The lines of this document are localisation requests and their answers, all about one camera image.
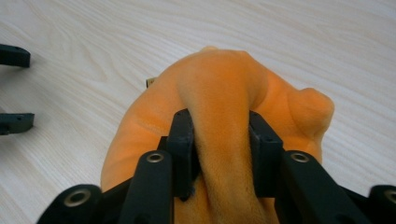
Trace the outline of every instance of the screw hole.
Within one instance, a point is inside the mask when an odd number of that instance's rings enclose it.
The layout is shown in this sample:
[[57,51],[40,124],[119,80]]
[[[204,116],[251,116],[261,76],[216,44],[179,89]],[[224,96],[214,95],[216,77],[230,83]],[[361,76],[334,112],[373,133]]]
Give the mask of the screw hole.
[[147,156],[149,162],[159,162],[163,160],[163,155],[160,153],[153,153]]
[[298,162],[308,162],[309,158],[306,157],[303,153],[295,152],[291,154],[291,158]]
[[91,197],[91,192],[87,189],[77,189],[64,199],[67,207],[76,207],[87,202]]
[[396,191],[388,189],[385,191],[385,196],[387,196],[388,200],[390,200],[393,203],[396,203]]

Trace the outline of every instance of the orange stuffed animal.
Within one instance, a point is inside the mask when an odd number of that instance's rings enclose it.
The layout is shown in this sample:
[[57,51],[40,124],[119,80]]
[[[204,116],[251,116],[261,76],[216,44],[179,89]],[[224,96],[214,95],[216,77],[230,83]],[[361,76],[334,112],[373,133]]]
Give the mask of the orange stuffed animal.
[[277,223],[274,200],[255,196],[248,111],[265,118],[286,150],[321,161],[333,103],[314,89],[296,90],[244,51],[204,48],[167,68],[126,112],[106,156],[103,191],[134,175],[184,108],[202,172],[194,195],[175,200],[175,223]]

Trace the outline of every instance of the black plastic bracket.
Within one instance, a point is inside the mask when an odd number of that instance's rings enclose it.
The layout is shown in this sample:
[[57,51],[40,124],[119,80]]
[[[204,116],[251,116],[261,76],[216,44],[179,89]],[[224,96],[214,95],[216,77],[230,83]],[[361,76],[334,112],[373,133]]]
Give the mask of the black plastic bracket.
[[262,116],[253,111],[249,114],[249,135],[256,196],[275,197],[276,178],[285,151],[283,141]]
[[193,181],[201,170],[194,144],[192,119],[187,109],[174,115],[165,150],[173,159],[174,196],[186,201],[193,194]]
[[371,223],[314,157],[302,151],[282,157],[275,203],[280,223]]
[[35,114],[0,114],[0,135],[24,133],[33,127]]
[[50,204],[37,224],[96,224],[102,219],[102,191],[95,185],[76,185],[65,190]]
[[140,157],[120,214],[119,223],[174,222],[172,156],[150,151]]
[[29,67],[30,53],[20,47],[0,44],[0,64]]

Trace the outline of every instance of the wood grain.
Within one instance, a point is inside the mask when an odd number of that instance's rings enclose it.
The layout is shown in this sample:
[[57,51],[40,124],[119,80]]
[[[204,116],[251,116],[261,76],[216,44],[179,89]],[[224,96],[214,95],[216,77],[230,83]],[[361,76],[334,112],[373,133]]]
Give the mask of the wood grain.
[[0,223],[34,223],[64,189],[99,184],[124,112],[171,63],[206,45],[247,50],[336,112],[324,166],[366,195],[396,185],[396,2],[3,0],[0,43],[32,53],[0,66],[0,112],[35,113],[0,137]]

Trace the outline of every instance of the black mount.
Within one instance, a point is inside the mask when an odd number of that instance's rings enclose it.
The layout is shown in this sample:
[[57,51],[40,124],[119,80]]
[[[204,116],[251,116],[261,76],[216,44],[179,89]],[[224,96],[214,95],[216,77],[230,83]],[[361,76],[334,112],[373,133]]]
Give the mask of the black mount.
[[[396,187],[375,186],[365,198],[338,186],[314,157],[285,151],[255,112],[250,112],[249,133],[256,195],[276,199],[280,223],[396,223]],[[103,193],[94,185],[67,189],[38,223],[171,224],[174,200],[193,197],[199,172],[191,116],[181,110],[158,150],[140,157],[133,178]]]
[[[29,67],[30,53],[26,49],[0,44],[0,64]],[[24,133],[33,127],[35,115],[0,114],[0,135]]]

